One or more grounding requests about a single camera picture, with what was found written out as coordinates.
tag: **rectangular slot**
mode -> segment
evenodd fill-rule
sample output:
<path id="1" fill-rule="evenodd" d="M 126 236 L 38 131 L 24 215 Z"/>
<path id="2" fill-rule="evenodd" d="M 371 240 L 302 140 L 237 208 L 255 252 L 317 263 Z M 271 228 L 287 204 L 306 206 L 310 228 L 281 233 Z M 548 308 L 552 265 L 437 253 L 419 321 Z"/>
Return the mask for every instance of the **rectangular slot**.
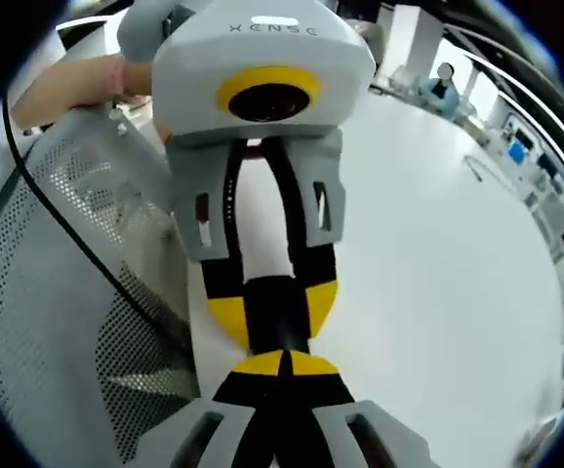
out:
<path id="1" fill-rule="evenodd" d="M 518 129 L 516 131 L 515 137 L 517 140 L 523 143 L 523 146 L 525 146 L 529 151 L 534 148 L 534 142 L 527 135 L 525 135 L 525 133 L 521 129 Z"/>
<path id="2" fill-rule="evenodd" d="M 171 468 L 197 468 L 222 421 L 221 414 L 216 412 L 205 414 L 184 442 Z"/>
<path id="3" fill-rule="evenodd" d="M 540 166 L 546 173 L 549 175 L 550 178 L 554 178 L 557 174 L 557 168 L 551 161 L 551 159 L 543 153 L 540 158 L 538 158 L 538 166 Z"/>
<path id="4" fill-rule="evenodd" d="M 200 193 L 195 197 L 195 221 L 200 235 L 200 244 L 211 247 L 211 220 L 208 193 Z"/>
<path id="5" fill-rule="evenodd" d="M 353 416 L 347 426 L 360 447 L 369 468 L 397 468 L 373 426 L 361 414 Z"/>
<path id="6" fill-rule="evenodd" d="M 322 231 L 332 230 L 332 220 L 330 218 L 330 203 L 328 201 L 328 194 L 325 190 L 323 182 L 314 182 L 314 196 L 317 200 L 317 212 L 319 216 L 319 229 Z"/>
<path id="7" fill-rule="evenodd" d="M 538 195 L 536 195 L 535 192 L 530 193 L 529 195 L 527 195 L 527 198 L 525 198 L 525 205 L 527 206 L 527 208 L 531 209 L 537 203 L 538 203 Z"/>

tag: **perforated mesh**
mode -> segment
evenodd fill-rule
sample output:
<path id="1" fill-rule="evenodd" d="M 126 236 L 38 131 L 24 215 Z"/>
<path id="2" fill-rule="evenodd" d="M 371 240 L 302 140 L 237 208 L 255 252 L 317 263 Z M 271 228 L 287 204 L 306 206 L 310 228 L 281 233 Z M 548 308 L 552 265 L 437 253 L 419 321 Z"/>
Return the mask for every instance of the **perforated mesh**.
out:
<path id="1" fill-rule="evenodd" d="M 44 466 L 119 466 L 133 457 L 143 432 L 197 396 L 181 319 L 185 259 L 178 242 L 162 244 L 160 256 L 175 262 L 160 266 L 179 272 L 171 276 L 179 299 L 170 308 L 161 299 L 167 288 L 146 284 L 142 259 L 168 238 L 171 223 L 97 157 L 90 143 L 97 131 L 84 121 L 64 122 L 35 145 L 27 166 L 182 349 L 130 308 L 23 181 L 8 183 L 0 202 L 0 409 Z M 131 265 L 129 257 L 139 261 Z"/>
<path id="2" fill-rule="evenodd" d="M 147 312 L 154 317 L 168 319 L 168 311 L 158 302 L 150 300 L 149 291 L 132 273 L 124 271 L 121 283 L 128 288 L 137 302 L 150 305 Z M 116 341 L 116 334 L 124 333 L 128 339 Z M 135 456 L 139 436 L 165 418 L 182 408 L 186 399 L 172 396 L 172 382 L 164 378 L 166 369 L 184 369 L 188 363 L 174 350 L 164 350 L 154 332 L 143 320 L 132 313 L 121 296 L 116 296 L 111 305 L 106 323 L 101 328 L 98 340 L 96 364 L 101 379 L 101 391 L 110 414 L 117 447 L 122 460 Z M 145 374 L 137 389 L 115 383 L 115 377 Z M 197 389 L 190 382 L 182 384 L 179 395 L 194 395 Z"/>

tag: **black cable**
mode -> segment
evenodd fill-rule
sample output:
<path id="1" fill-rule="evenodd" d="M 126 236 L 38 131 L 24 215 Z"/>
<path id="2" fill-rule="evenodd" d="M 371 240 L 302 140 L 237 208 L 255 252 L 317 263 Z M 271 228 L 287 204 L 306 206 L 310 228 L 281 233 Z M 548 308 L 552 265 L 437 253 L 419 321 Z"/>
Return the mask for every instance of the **black cable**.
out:
<path id="1" fill-rule="evenodd" d="M 16 168 L 20 172 L 21 177 L 24 179 L 28 188 L 37 198 L 39 203 L 41 203 L 50 216 L 59 224 L 59 226 L 65 231 L 65 233 L 74 241 L 74 244 L 81 250 L 81 252 L 94 264 L 96 268 L 100 271 L 102 276 L 110 283 L 110 285 L 117 290 L 117 292 L 124 298 L 124 300 L 131 306 L 131 308 L 139 315 L 143 321 L 148 324 L 155 332 L 157 332 L 162 338 L 166 339 L 168 342 L 172 343 L 174 346 L 178 345 L 181 352 L 186 352 L 187 356 L 190 356 L 191 350 L 185 343 L 181 343 L 177 338 L 172 336 L 171 333 L 167 331 L 165 327 L 153 320 L 147 312 L 141 307 L 137 300 L 124 288 L 124 286 L 119 282 L 117 278 L 110 272 L 108 267 L 102 263 L 94 251 L 83 241 L 80 235 L 72 227 L 71 224 L 63 217 L 59 210 L 53 205 L 50 199 L 46 196 L 43 190 L 37 185 L 33 176 L 28 172 L 26 164 L 24 163 L 20 151 L 18 150 L 18 145 L 13 136 L 13 130 L 11 129 L 11 118 L 9 116 L 9 104 L 7 99 L 2 100 L 2 117 L 5 124 L 5 133 L 7 135 L 7 142 L 9 143 L 9 148 L 11 149 L 11 154 L 16 163 Z"/>

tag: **white desk surface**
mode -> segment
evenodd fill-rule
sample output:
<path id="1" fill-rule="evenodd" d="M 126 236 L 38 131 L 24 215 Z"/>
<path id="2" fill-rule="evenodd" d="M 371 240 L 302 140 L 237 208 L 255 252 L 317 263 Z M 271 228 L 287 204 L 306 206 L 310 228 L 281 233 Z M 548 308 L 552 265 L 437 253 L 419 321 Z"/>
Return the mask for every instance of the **white desk surface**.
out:
<path id="1" fill-rule="evenodd" d="M 78 57 L 116 52 L 106 31 Z M 343 127 L 347 190 L 340 293 L 314 354 L 357 400 L 422 434 L 444 468 L 508 466 L 524 433 L 559 410 L 563 306 L 543 237 L 462 129 L 367 95 Z M 273 177 L 249 162 L 237 193 L 246 277 L 289 272 Z M 189 307 L 203 396 L 244 356 L 206 310 L 198 265 Z"/>

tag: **yellow ring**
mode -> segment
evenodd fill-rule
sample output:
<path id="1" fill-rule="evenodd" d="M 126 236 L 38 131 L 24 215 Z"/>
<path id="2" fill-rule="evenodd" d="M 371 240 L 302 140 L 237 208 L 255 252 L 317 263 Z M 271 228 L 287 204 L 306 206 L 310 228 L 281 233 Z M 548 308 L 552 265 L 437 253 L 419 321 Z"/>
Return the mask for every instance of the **yellow ring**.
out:
<path id="1" fill-rule="evenodd" d="M 243 70 L 225 80 L 217 90 L 216 104 L 219 110 L 229 112 L 230 100 L 242 91 L 266 84 L 291 85 L 304 91 L 312 105 L 318 98 L 321 83 L 309 71 L 293 66 L 262 66 Z"/>

